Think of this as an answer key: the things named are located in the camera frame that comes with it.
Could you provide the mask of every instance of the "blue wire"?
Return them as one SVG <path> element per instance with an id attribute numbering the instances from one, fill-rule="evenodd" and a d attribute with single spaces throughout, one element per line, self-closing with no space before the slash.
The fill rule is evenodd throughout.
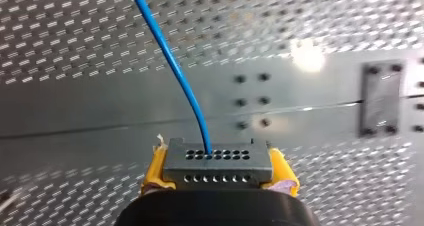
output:
<path id="1" fill-rule="evenodd" d="M 162 49 L 163 54 L 165 55 L 166 61 L 168 61 L 169 66 L 171 66 L 172 71 L 175 74 L 178 82 L 180 83 L 183 91 L 190 102 L 191 107 L 193 108 L 194 114 L 196 115 L 197 122 L 199 124 L 200 132 L 202 133 L 203 144 L 207 154 L 212 153 L 212 146 L 209 138 L 208 127 L 206 125 L 205 118 L 203 116 L 202 110 L 200 109 L 199 103 L 196 100 L 196 97 L 191 90 L 190 84 L 187 79 L 184 77 L 184 73 L 178 65 L 177 60 L 172 54 L 171 49 L 169 48 L 166 38 L 163 35 L 158 23 L 153 18 L 152 12 L 149 9 L 149 6 L 146 3 L 146 0 L 134 0 L 138 8 L 143 15 L 144 20 L 146 20 L 147 25 L 155 36 L 156 41 L 158 42 L 160 48 Z"/>

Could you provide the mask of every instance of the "metal wall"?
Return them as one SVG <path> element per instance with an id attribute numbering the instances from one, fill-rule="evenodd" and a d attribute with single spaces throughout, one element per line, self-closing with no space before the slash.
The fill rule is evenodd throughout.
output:
<path id="1" fill-rule="evenodd" d="M 213 142 L 281 148 L 323 225 L 421 225 L 423 0 L 148 0 Z M 4 225 L 111 225 L 156 135 L 201 140 L 132 0 L 0 0 Z M 358 138 L 362 67 L 403 63 L 399 133 Z"/>

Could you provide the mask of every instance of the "yellow connector clip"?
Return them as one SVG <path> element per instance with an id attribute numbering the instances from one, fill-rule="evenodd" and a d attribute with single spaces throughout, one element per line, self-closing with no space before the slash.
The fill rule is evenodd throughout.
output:
<path id="1" fill-rule="evenodd" d="M 154 149 L 152 163 L 150 164 L 146 177 L 144 178 L 144 182 L 141 185 L 142 194 L 145 194 L 146 190 L 152 187 L 176 189 L 175 183 L 165 182 L 162 180 L 162 170 L 167 150 L 168 146 L 163 142 L 159 147 Z"/>
<path id="2" fill-rule="evenodd" d="M 296 197 L 297 191 L 299 191 L 300 182 L 284 158 L 284 154 L 277 148 L 269 149 L 269 154 L 273 169 L 272 181 L 270 183 L 262 184 L 261 188 L 268 189 L 278 182 L 290 180 L 296 184 L 290 188 L 290 195 Z"/>

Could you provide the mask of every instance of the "black plastic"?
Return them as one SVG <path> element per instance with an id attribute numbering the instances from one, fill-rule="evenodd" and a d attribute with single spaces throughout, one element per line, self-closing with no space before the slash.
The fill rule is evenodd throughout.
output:
<path id="1" fill-rule="evenodd" d="M 318 226 L 298 199 L 269 190 L 164 190 L 142 196 L 115 226 Z"/>

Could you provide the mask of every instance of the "gray metal bracket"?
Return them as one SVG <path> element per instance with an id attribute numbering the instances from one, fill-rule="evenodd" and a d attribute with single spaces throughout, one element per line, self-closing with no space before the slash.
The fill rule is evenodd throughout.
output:
<path id="1" fill-rule="evenodd" d="M 214 145 L 212 154 L 202 144 L 170 140 L 163 178 L 178 189 L 258 188 L 272 179 L 272 164 L 265 141 Z"/>
<path id="2" fill-rule="evenodd" d="M 373 62 L 364 66 L 361 136 L 398 132 L 402 69 L 400 61 Z"/>

